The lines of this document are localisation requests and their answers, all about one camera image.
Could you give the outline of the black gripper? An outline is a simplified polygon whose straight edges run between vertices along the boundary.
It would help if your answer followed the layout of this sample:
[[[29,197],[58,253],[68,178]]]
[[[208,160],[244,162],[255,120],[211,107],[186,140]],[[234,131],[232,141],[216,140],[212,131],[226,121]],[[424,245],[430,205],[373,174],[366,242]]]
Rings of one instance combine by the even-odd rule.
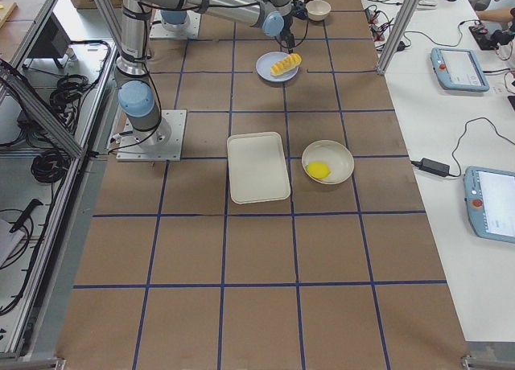
[[[284,15],[282,20],[284,25],[279,35],[279,41],[286,43],[288,52],[293,52],[295,49],[295,36],[290,30],[293,24],[293,16],[291,14]]]

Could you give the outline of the person's forearm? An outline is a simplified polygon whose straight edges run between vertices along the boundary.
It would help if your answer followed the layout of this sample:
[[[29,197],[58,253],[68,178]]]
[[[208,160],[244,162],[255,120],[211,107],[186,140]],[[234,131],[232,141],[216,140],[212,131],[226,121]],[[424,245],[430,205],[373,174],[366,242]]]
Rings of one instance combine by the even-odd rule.
[[[479,20],[495,23],[510,23],[514,19],[514,16],[512,14],[513,10],[513,7],[478,10],[476,12],[476,16]]]

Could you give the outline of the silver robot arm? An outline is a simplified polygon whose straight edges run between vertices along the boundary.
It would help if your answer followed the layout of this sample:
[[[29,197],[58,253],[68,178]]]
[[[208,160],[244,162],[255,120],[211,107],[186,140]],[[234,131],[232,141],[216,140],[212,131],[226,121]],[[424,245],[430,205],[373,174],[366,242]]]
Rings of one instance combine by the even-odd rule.
[[[188,12],[161,10],[161,24],[167,31],[179,31],[188,28],[190,25],[190,17]]]
[[[278,37],[262,30],[264,19],[245,19],[246,8],[208,9],[196,39],[150,39],[150,25],[125,16],[126,51],[119,72],[130,72],[128,57],[147,50],[136,64],[163,109],[187,112],[182,152],[186,158],[217,158],[233,134],[277,132],[286,136],[284,92],[256,75],[255,62],[279,49]]]

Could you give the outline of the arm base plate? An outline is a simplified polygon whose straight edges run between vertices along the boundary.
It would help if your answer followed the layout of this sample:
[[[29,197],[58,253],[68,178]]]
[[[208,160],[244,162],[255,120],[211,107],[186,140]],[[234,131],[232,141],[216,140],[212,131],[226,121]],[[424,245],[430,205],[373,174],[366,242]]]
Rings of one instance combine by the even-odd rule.
[[[126,118],[124,135],[118,147],[116,159],[120,162],[160,162],[181,159],[183,136],[187,120],[187,111],[163,110],[162,120],[157,131],[143,141],[146,135],[134,131],[130,120]]]
[[[151,40],[188,40],[198,39],[201,16],[188,10],[185,15],[178,12],[157,10],[151,23]]]

